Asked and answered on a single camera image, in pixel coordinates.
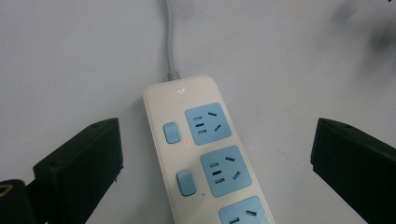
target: white cable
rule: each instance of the white cable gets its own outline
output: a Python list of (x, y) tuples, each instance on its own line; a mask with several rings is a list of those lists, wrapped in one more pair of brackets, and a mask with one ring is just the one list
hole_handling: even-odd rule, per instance
[(175, 68), (175, 61), (173, 57), (173, 21), (172, 21), (172, 10), (169, 0), (166, 2), (167, 11), (167, 26), (166, 26), (166, 59), (168, 62), (168, 80), (173, 81), (180, 79), (180, 75)]

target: black device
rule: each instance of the black device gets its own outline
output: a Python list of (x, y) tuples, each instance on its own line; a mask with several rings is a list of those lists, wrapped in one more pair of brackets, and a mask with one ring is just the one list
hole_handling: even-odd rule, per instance
[(311, 163), (365, 221), (395, 223), (395, 148), (348, 124), (319, 119)]
[(122, 163), (118, 119), (94, 123), (36, 164), (27, 187), (0, 182), (0, 223), (85, 223)]

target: light blue switch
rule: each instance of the light blue switch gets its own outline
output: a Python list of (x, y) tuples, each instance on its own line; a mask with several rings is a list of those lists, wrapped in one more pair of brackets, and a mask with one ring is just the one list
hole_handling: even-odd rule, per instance
[(163, 132), (165, 133), (167, 143), (174, 144), (180, 141), (180, 133), (174, 122), (165, 123), (163, 125)]
[(180, 187), (181, 194), (185, 197), (194, 194), (197, 191), (194, 178), (190, 170), (185, 170), (177, 174), (177, 182)]

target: cable strain relief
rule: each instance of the cable strain relief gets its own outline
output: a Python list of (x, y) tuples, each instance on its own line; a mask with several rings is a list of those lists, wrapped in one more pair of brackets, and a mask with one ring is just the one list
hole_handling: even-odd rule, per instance
[(178, 74), (177, 71), (168, 73), (169, 81), (174, 81), (174, 80), (178, 80), (178, 79), (180, 79), (180, 75)]

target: power strip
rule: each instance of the power strip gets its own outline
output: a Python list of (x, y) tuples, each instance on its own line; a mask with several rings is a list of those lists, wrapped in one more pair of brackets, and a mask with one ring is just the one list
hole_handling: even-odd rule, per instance
[(275, 224), (213, 78), (153, 85), (144, 100), (176, 224)]

